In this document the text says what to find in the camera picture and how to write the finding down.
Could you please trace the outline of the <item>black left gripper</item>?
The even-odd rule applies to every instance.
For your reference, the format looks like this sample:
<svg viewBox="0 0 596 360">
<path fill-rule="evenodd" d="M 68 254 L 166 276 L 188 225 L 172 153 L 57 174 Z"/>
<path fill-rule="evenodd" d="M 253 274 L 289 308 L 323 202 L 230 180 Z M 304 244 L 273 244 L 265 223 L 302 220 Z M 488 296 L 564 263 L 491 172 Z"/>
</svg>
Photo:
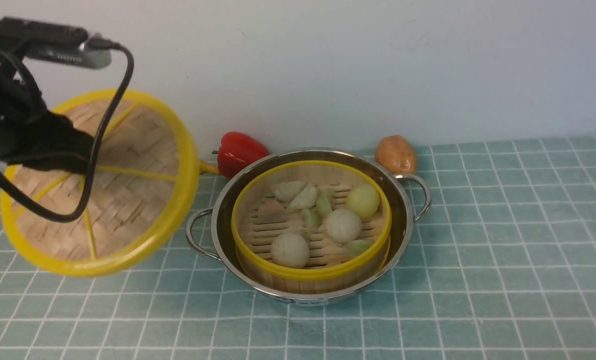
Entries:
<svg viewBox="0 0 596 360">
<path fill-rule="evenodd" d="M 0 162 L 38 171 L 86 174 L 94 137 L 48 112 L 23 61 L 0 50 Z"/>
</svg>

